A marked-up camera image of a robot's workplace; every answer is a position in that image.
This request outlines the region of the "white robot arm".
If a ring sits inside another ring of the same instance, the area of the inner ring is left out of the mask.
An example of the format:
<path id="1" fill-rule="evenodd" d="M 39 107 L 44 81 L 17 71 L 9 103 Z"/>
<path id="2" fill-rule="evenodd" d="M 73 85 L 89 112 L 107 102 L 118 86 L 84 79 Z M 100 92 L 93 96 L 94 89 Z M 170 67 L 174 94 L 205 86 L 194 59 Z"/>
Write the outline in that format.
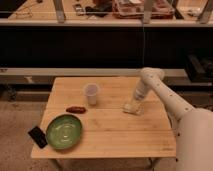
<path id="1" fill-rule="evenodd" d="M 196 108 L 163 83 L 164 71 L 144 67 L 133 98 L 153 90 L 178 121 L 175 171 L 213 171 L 213 112 Z"/>

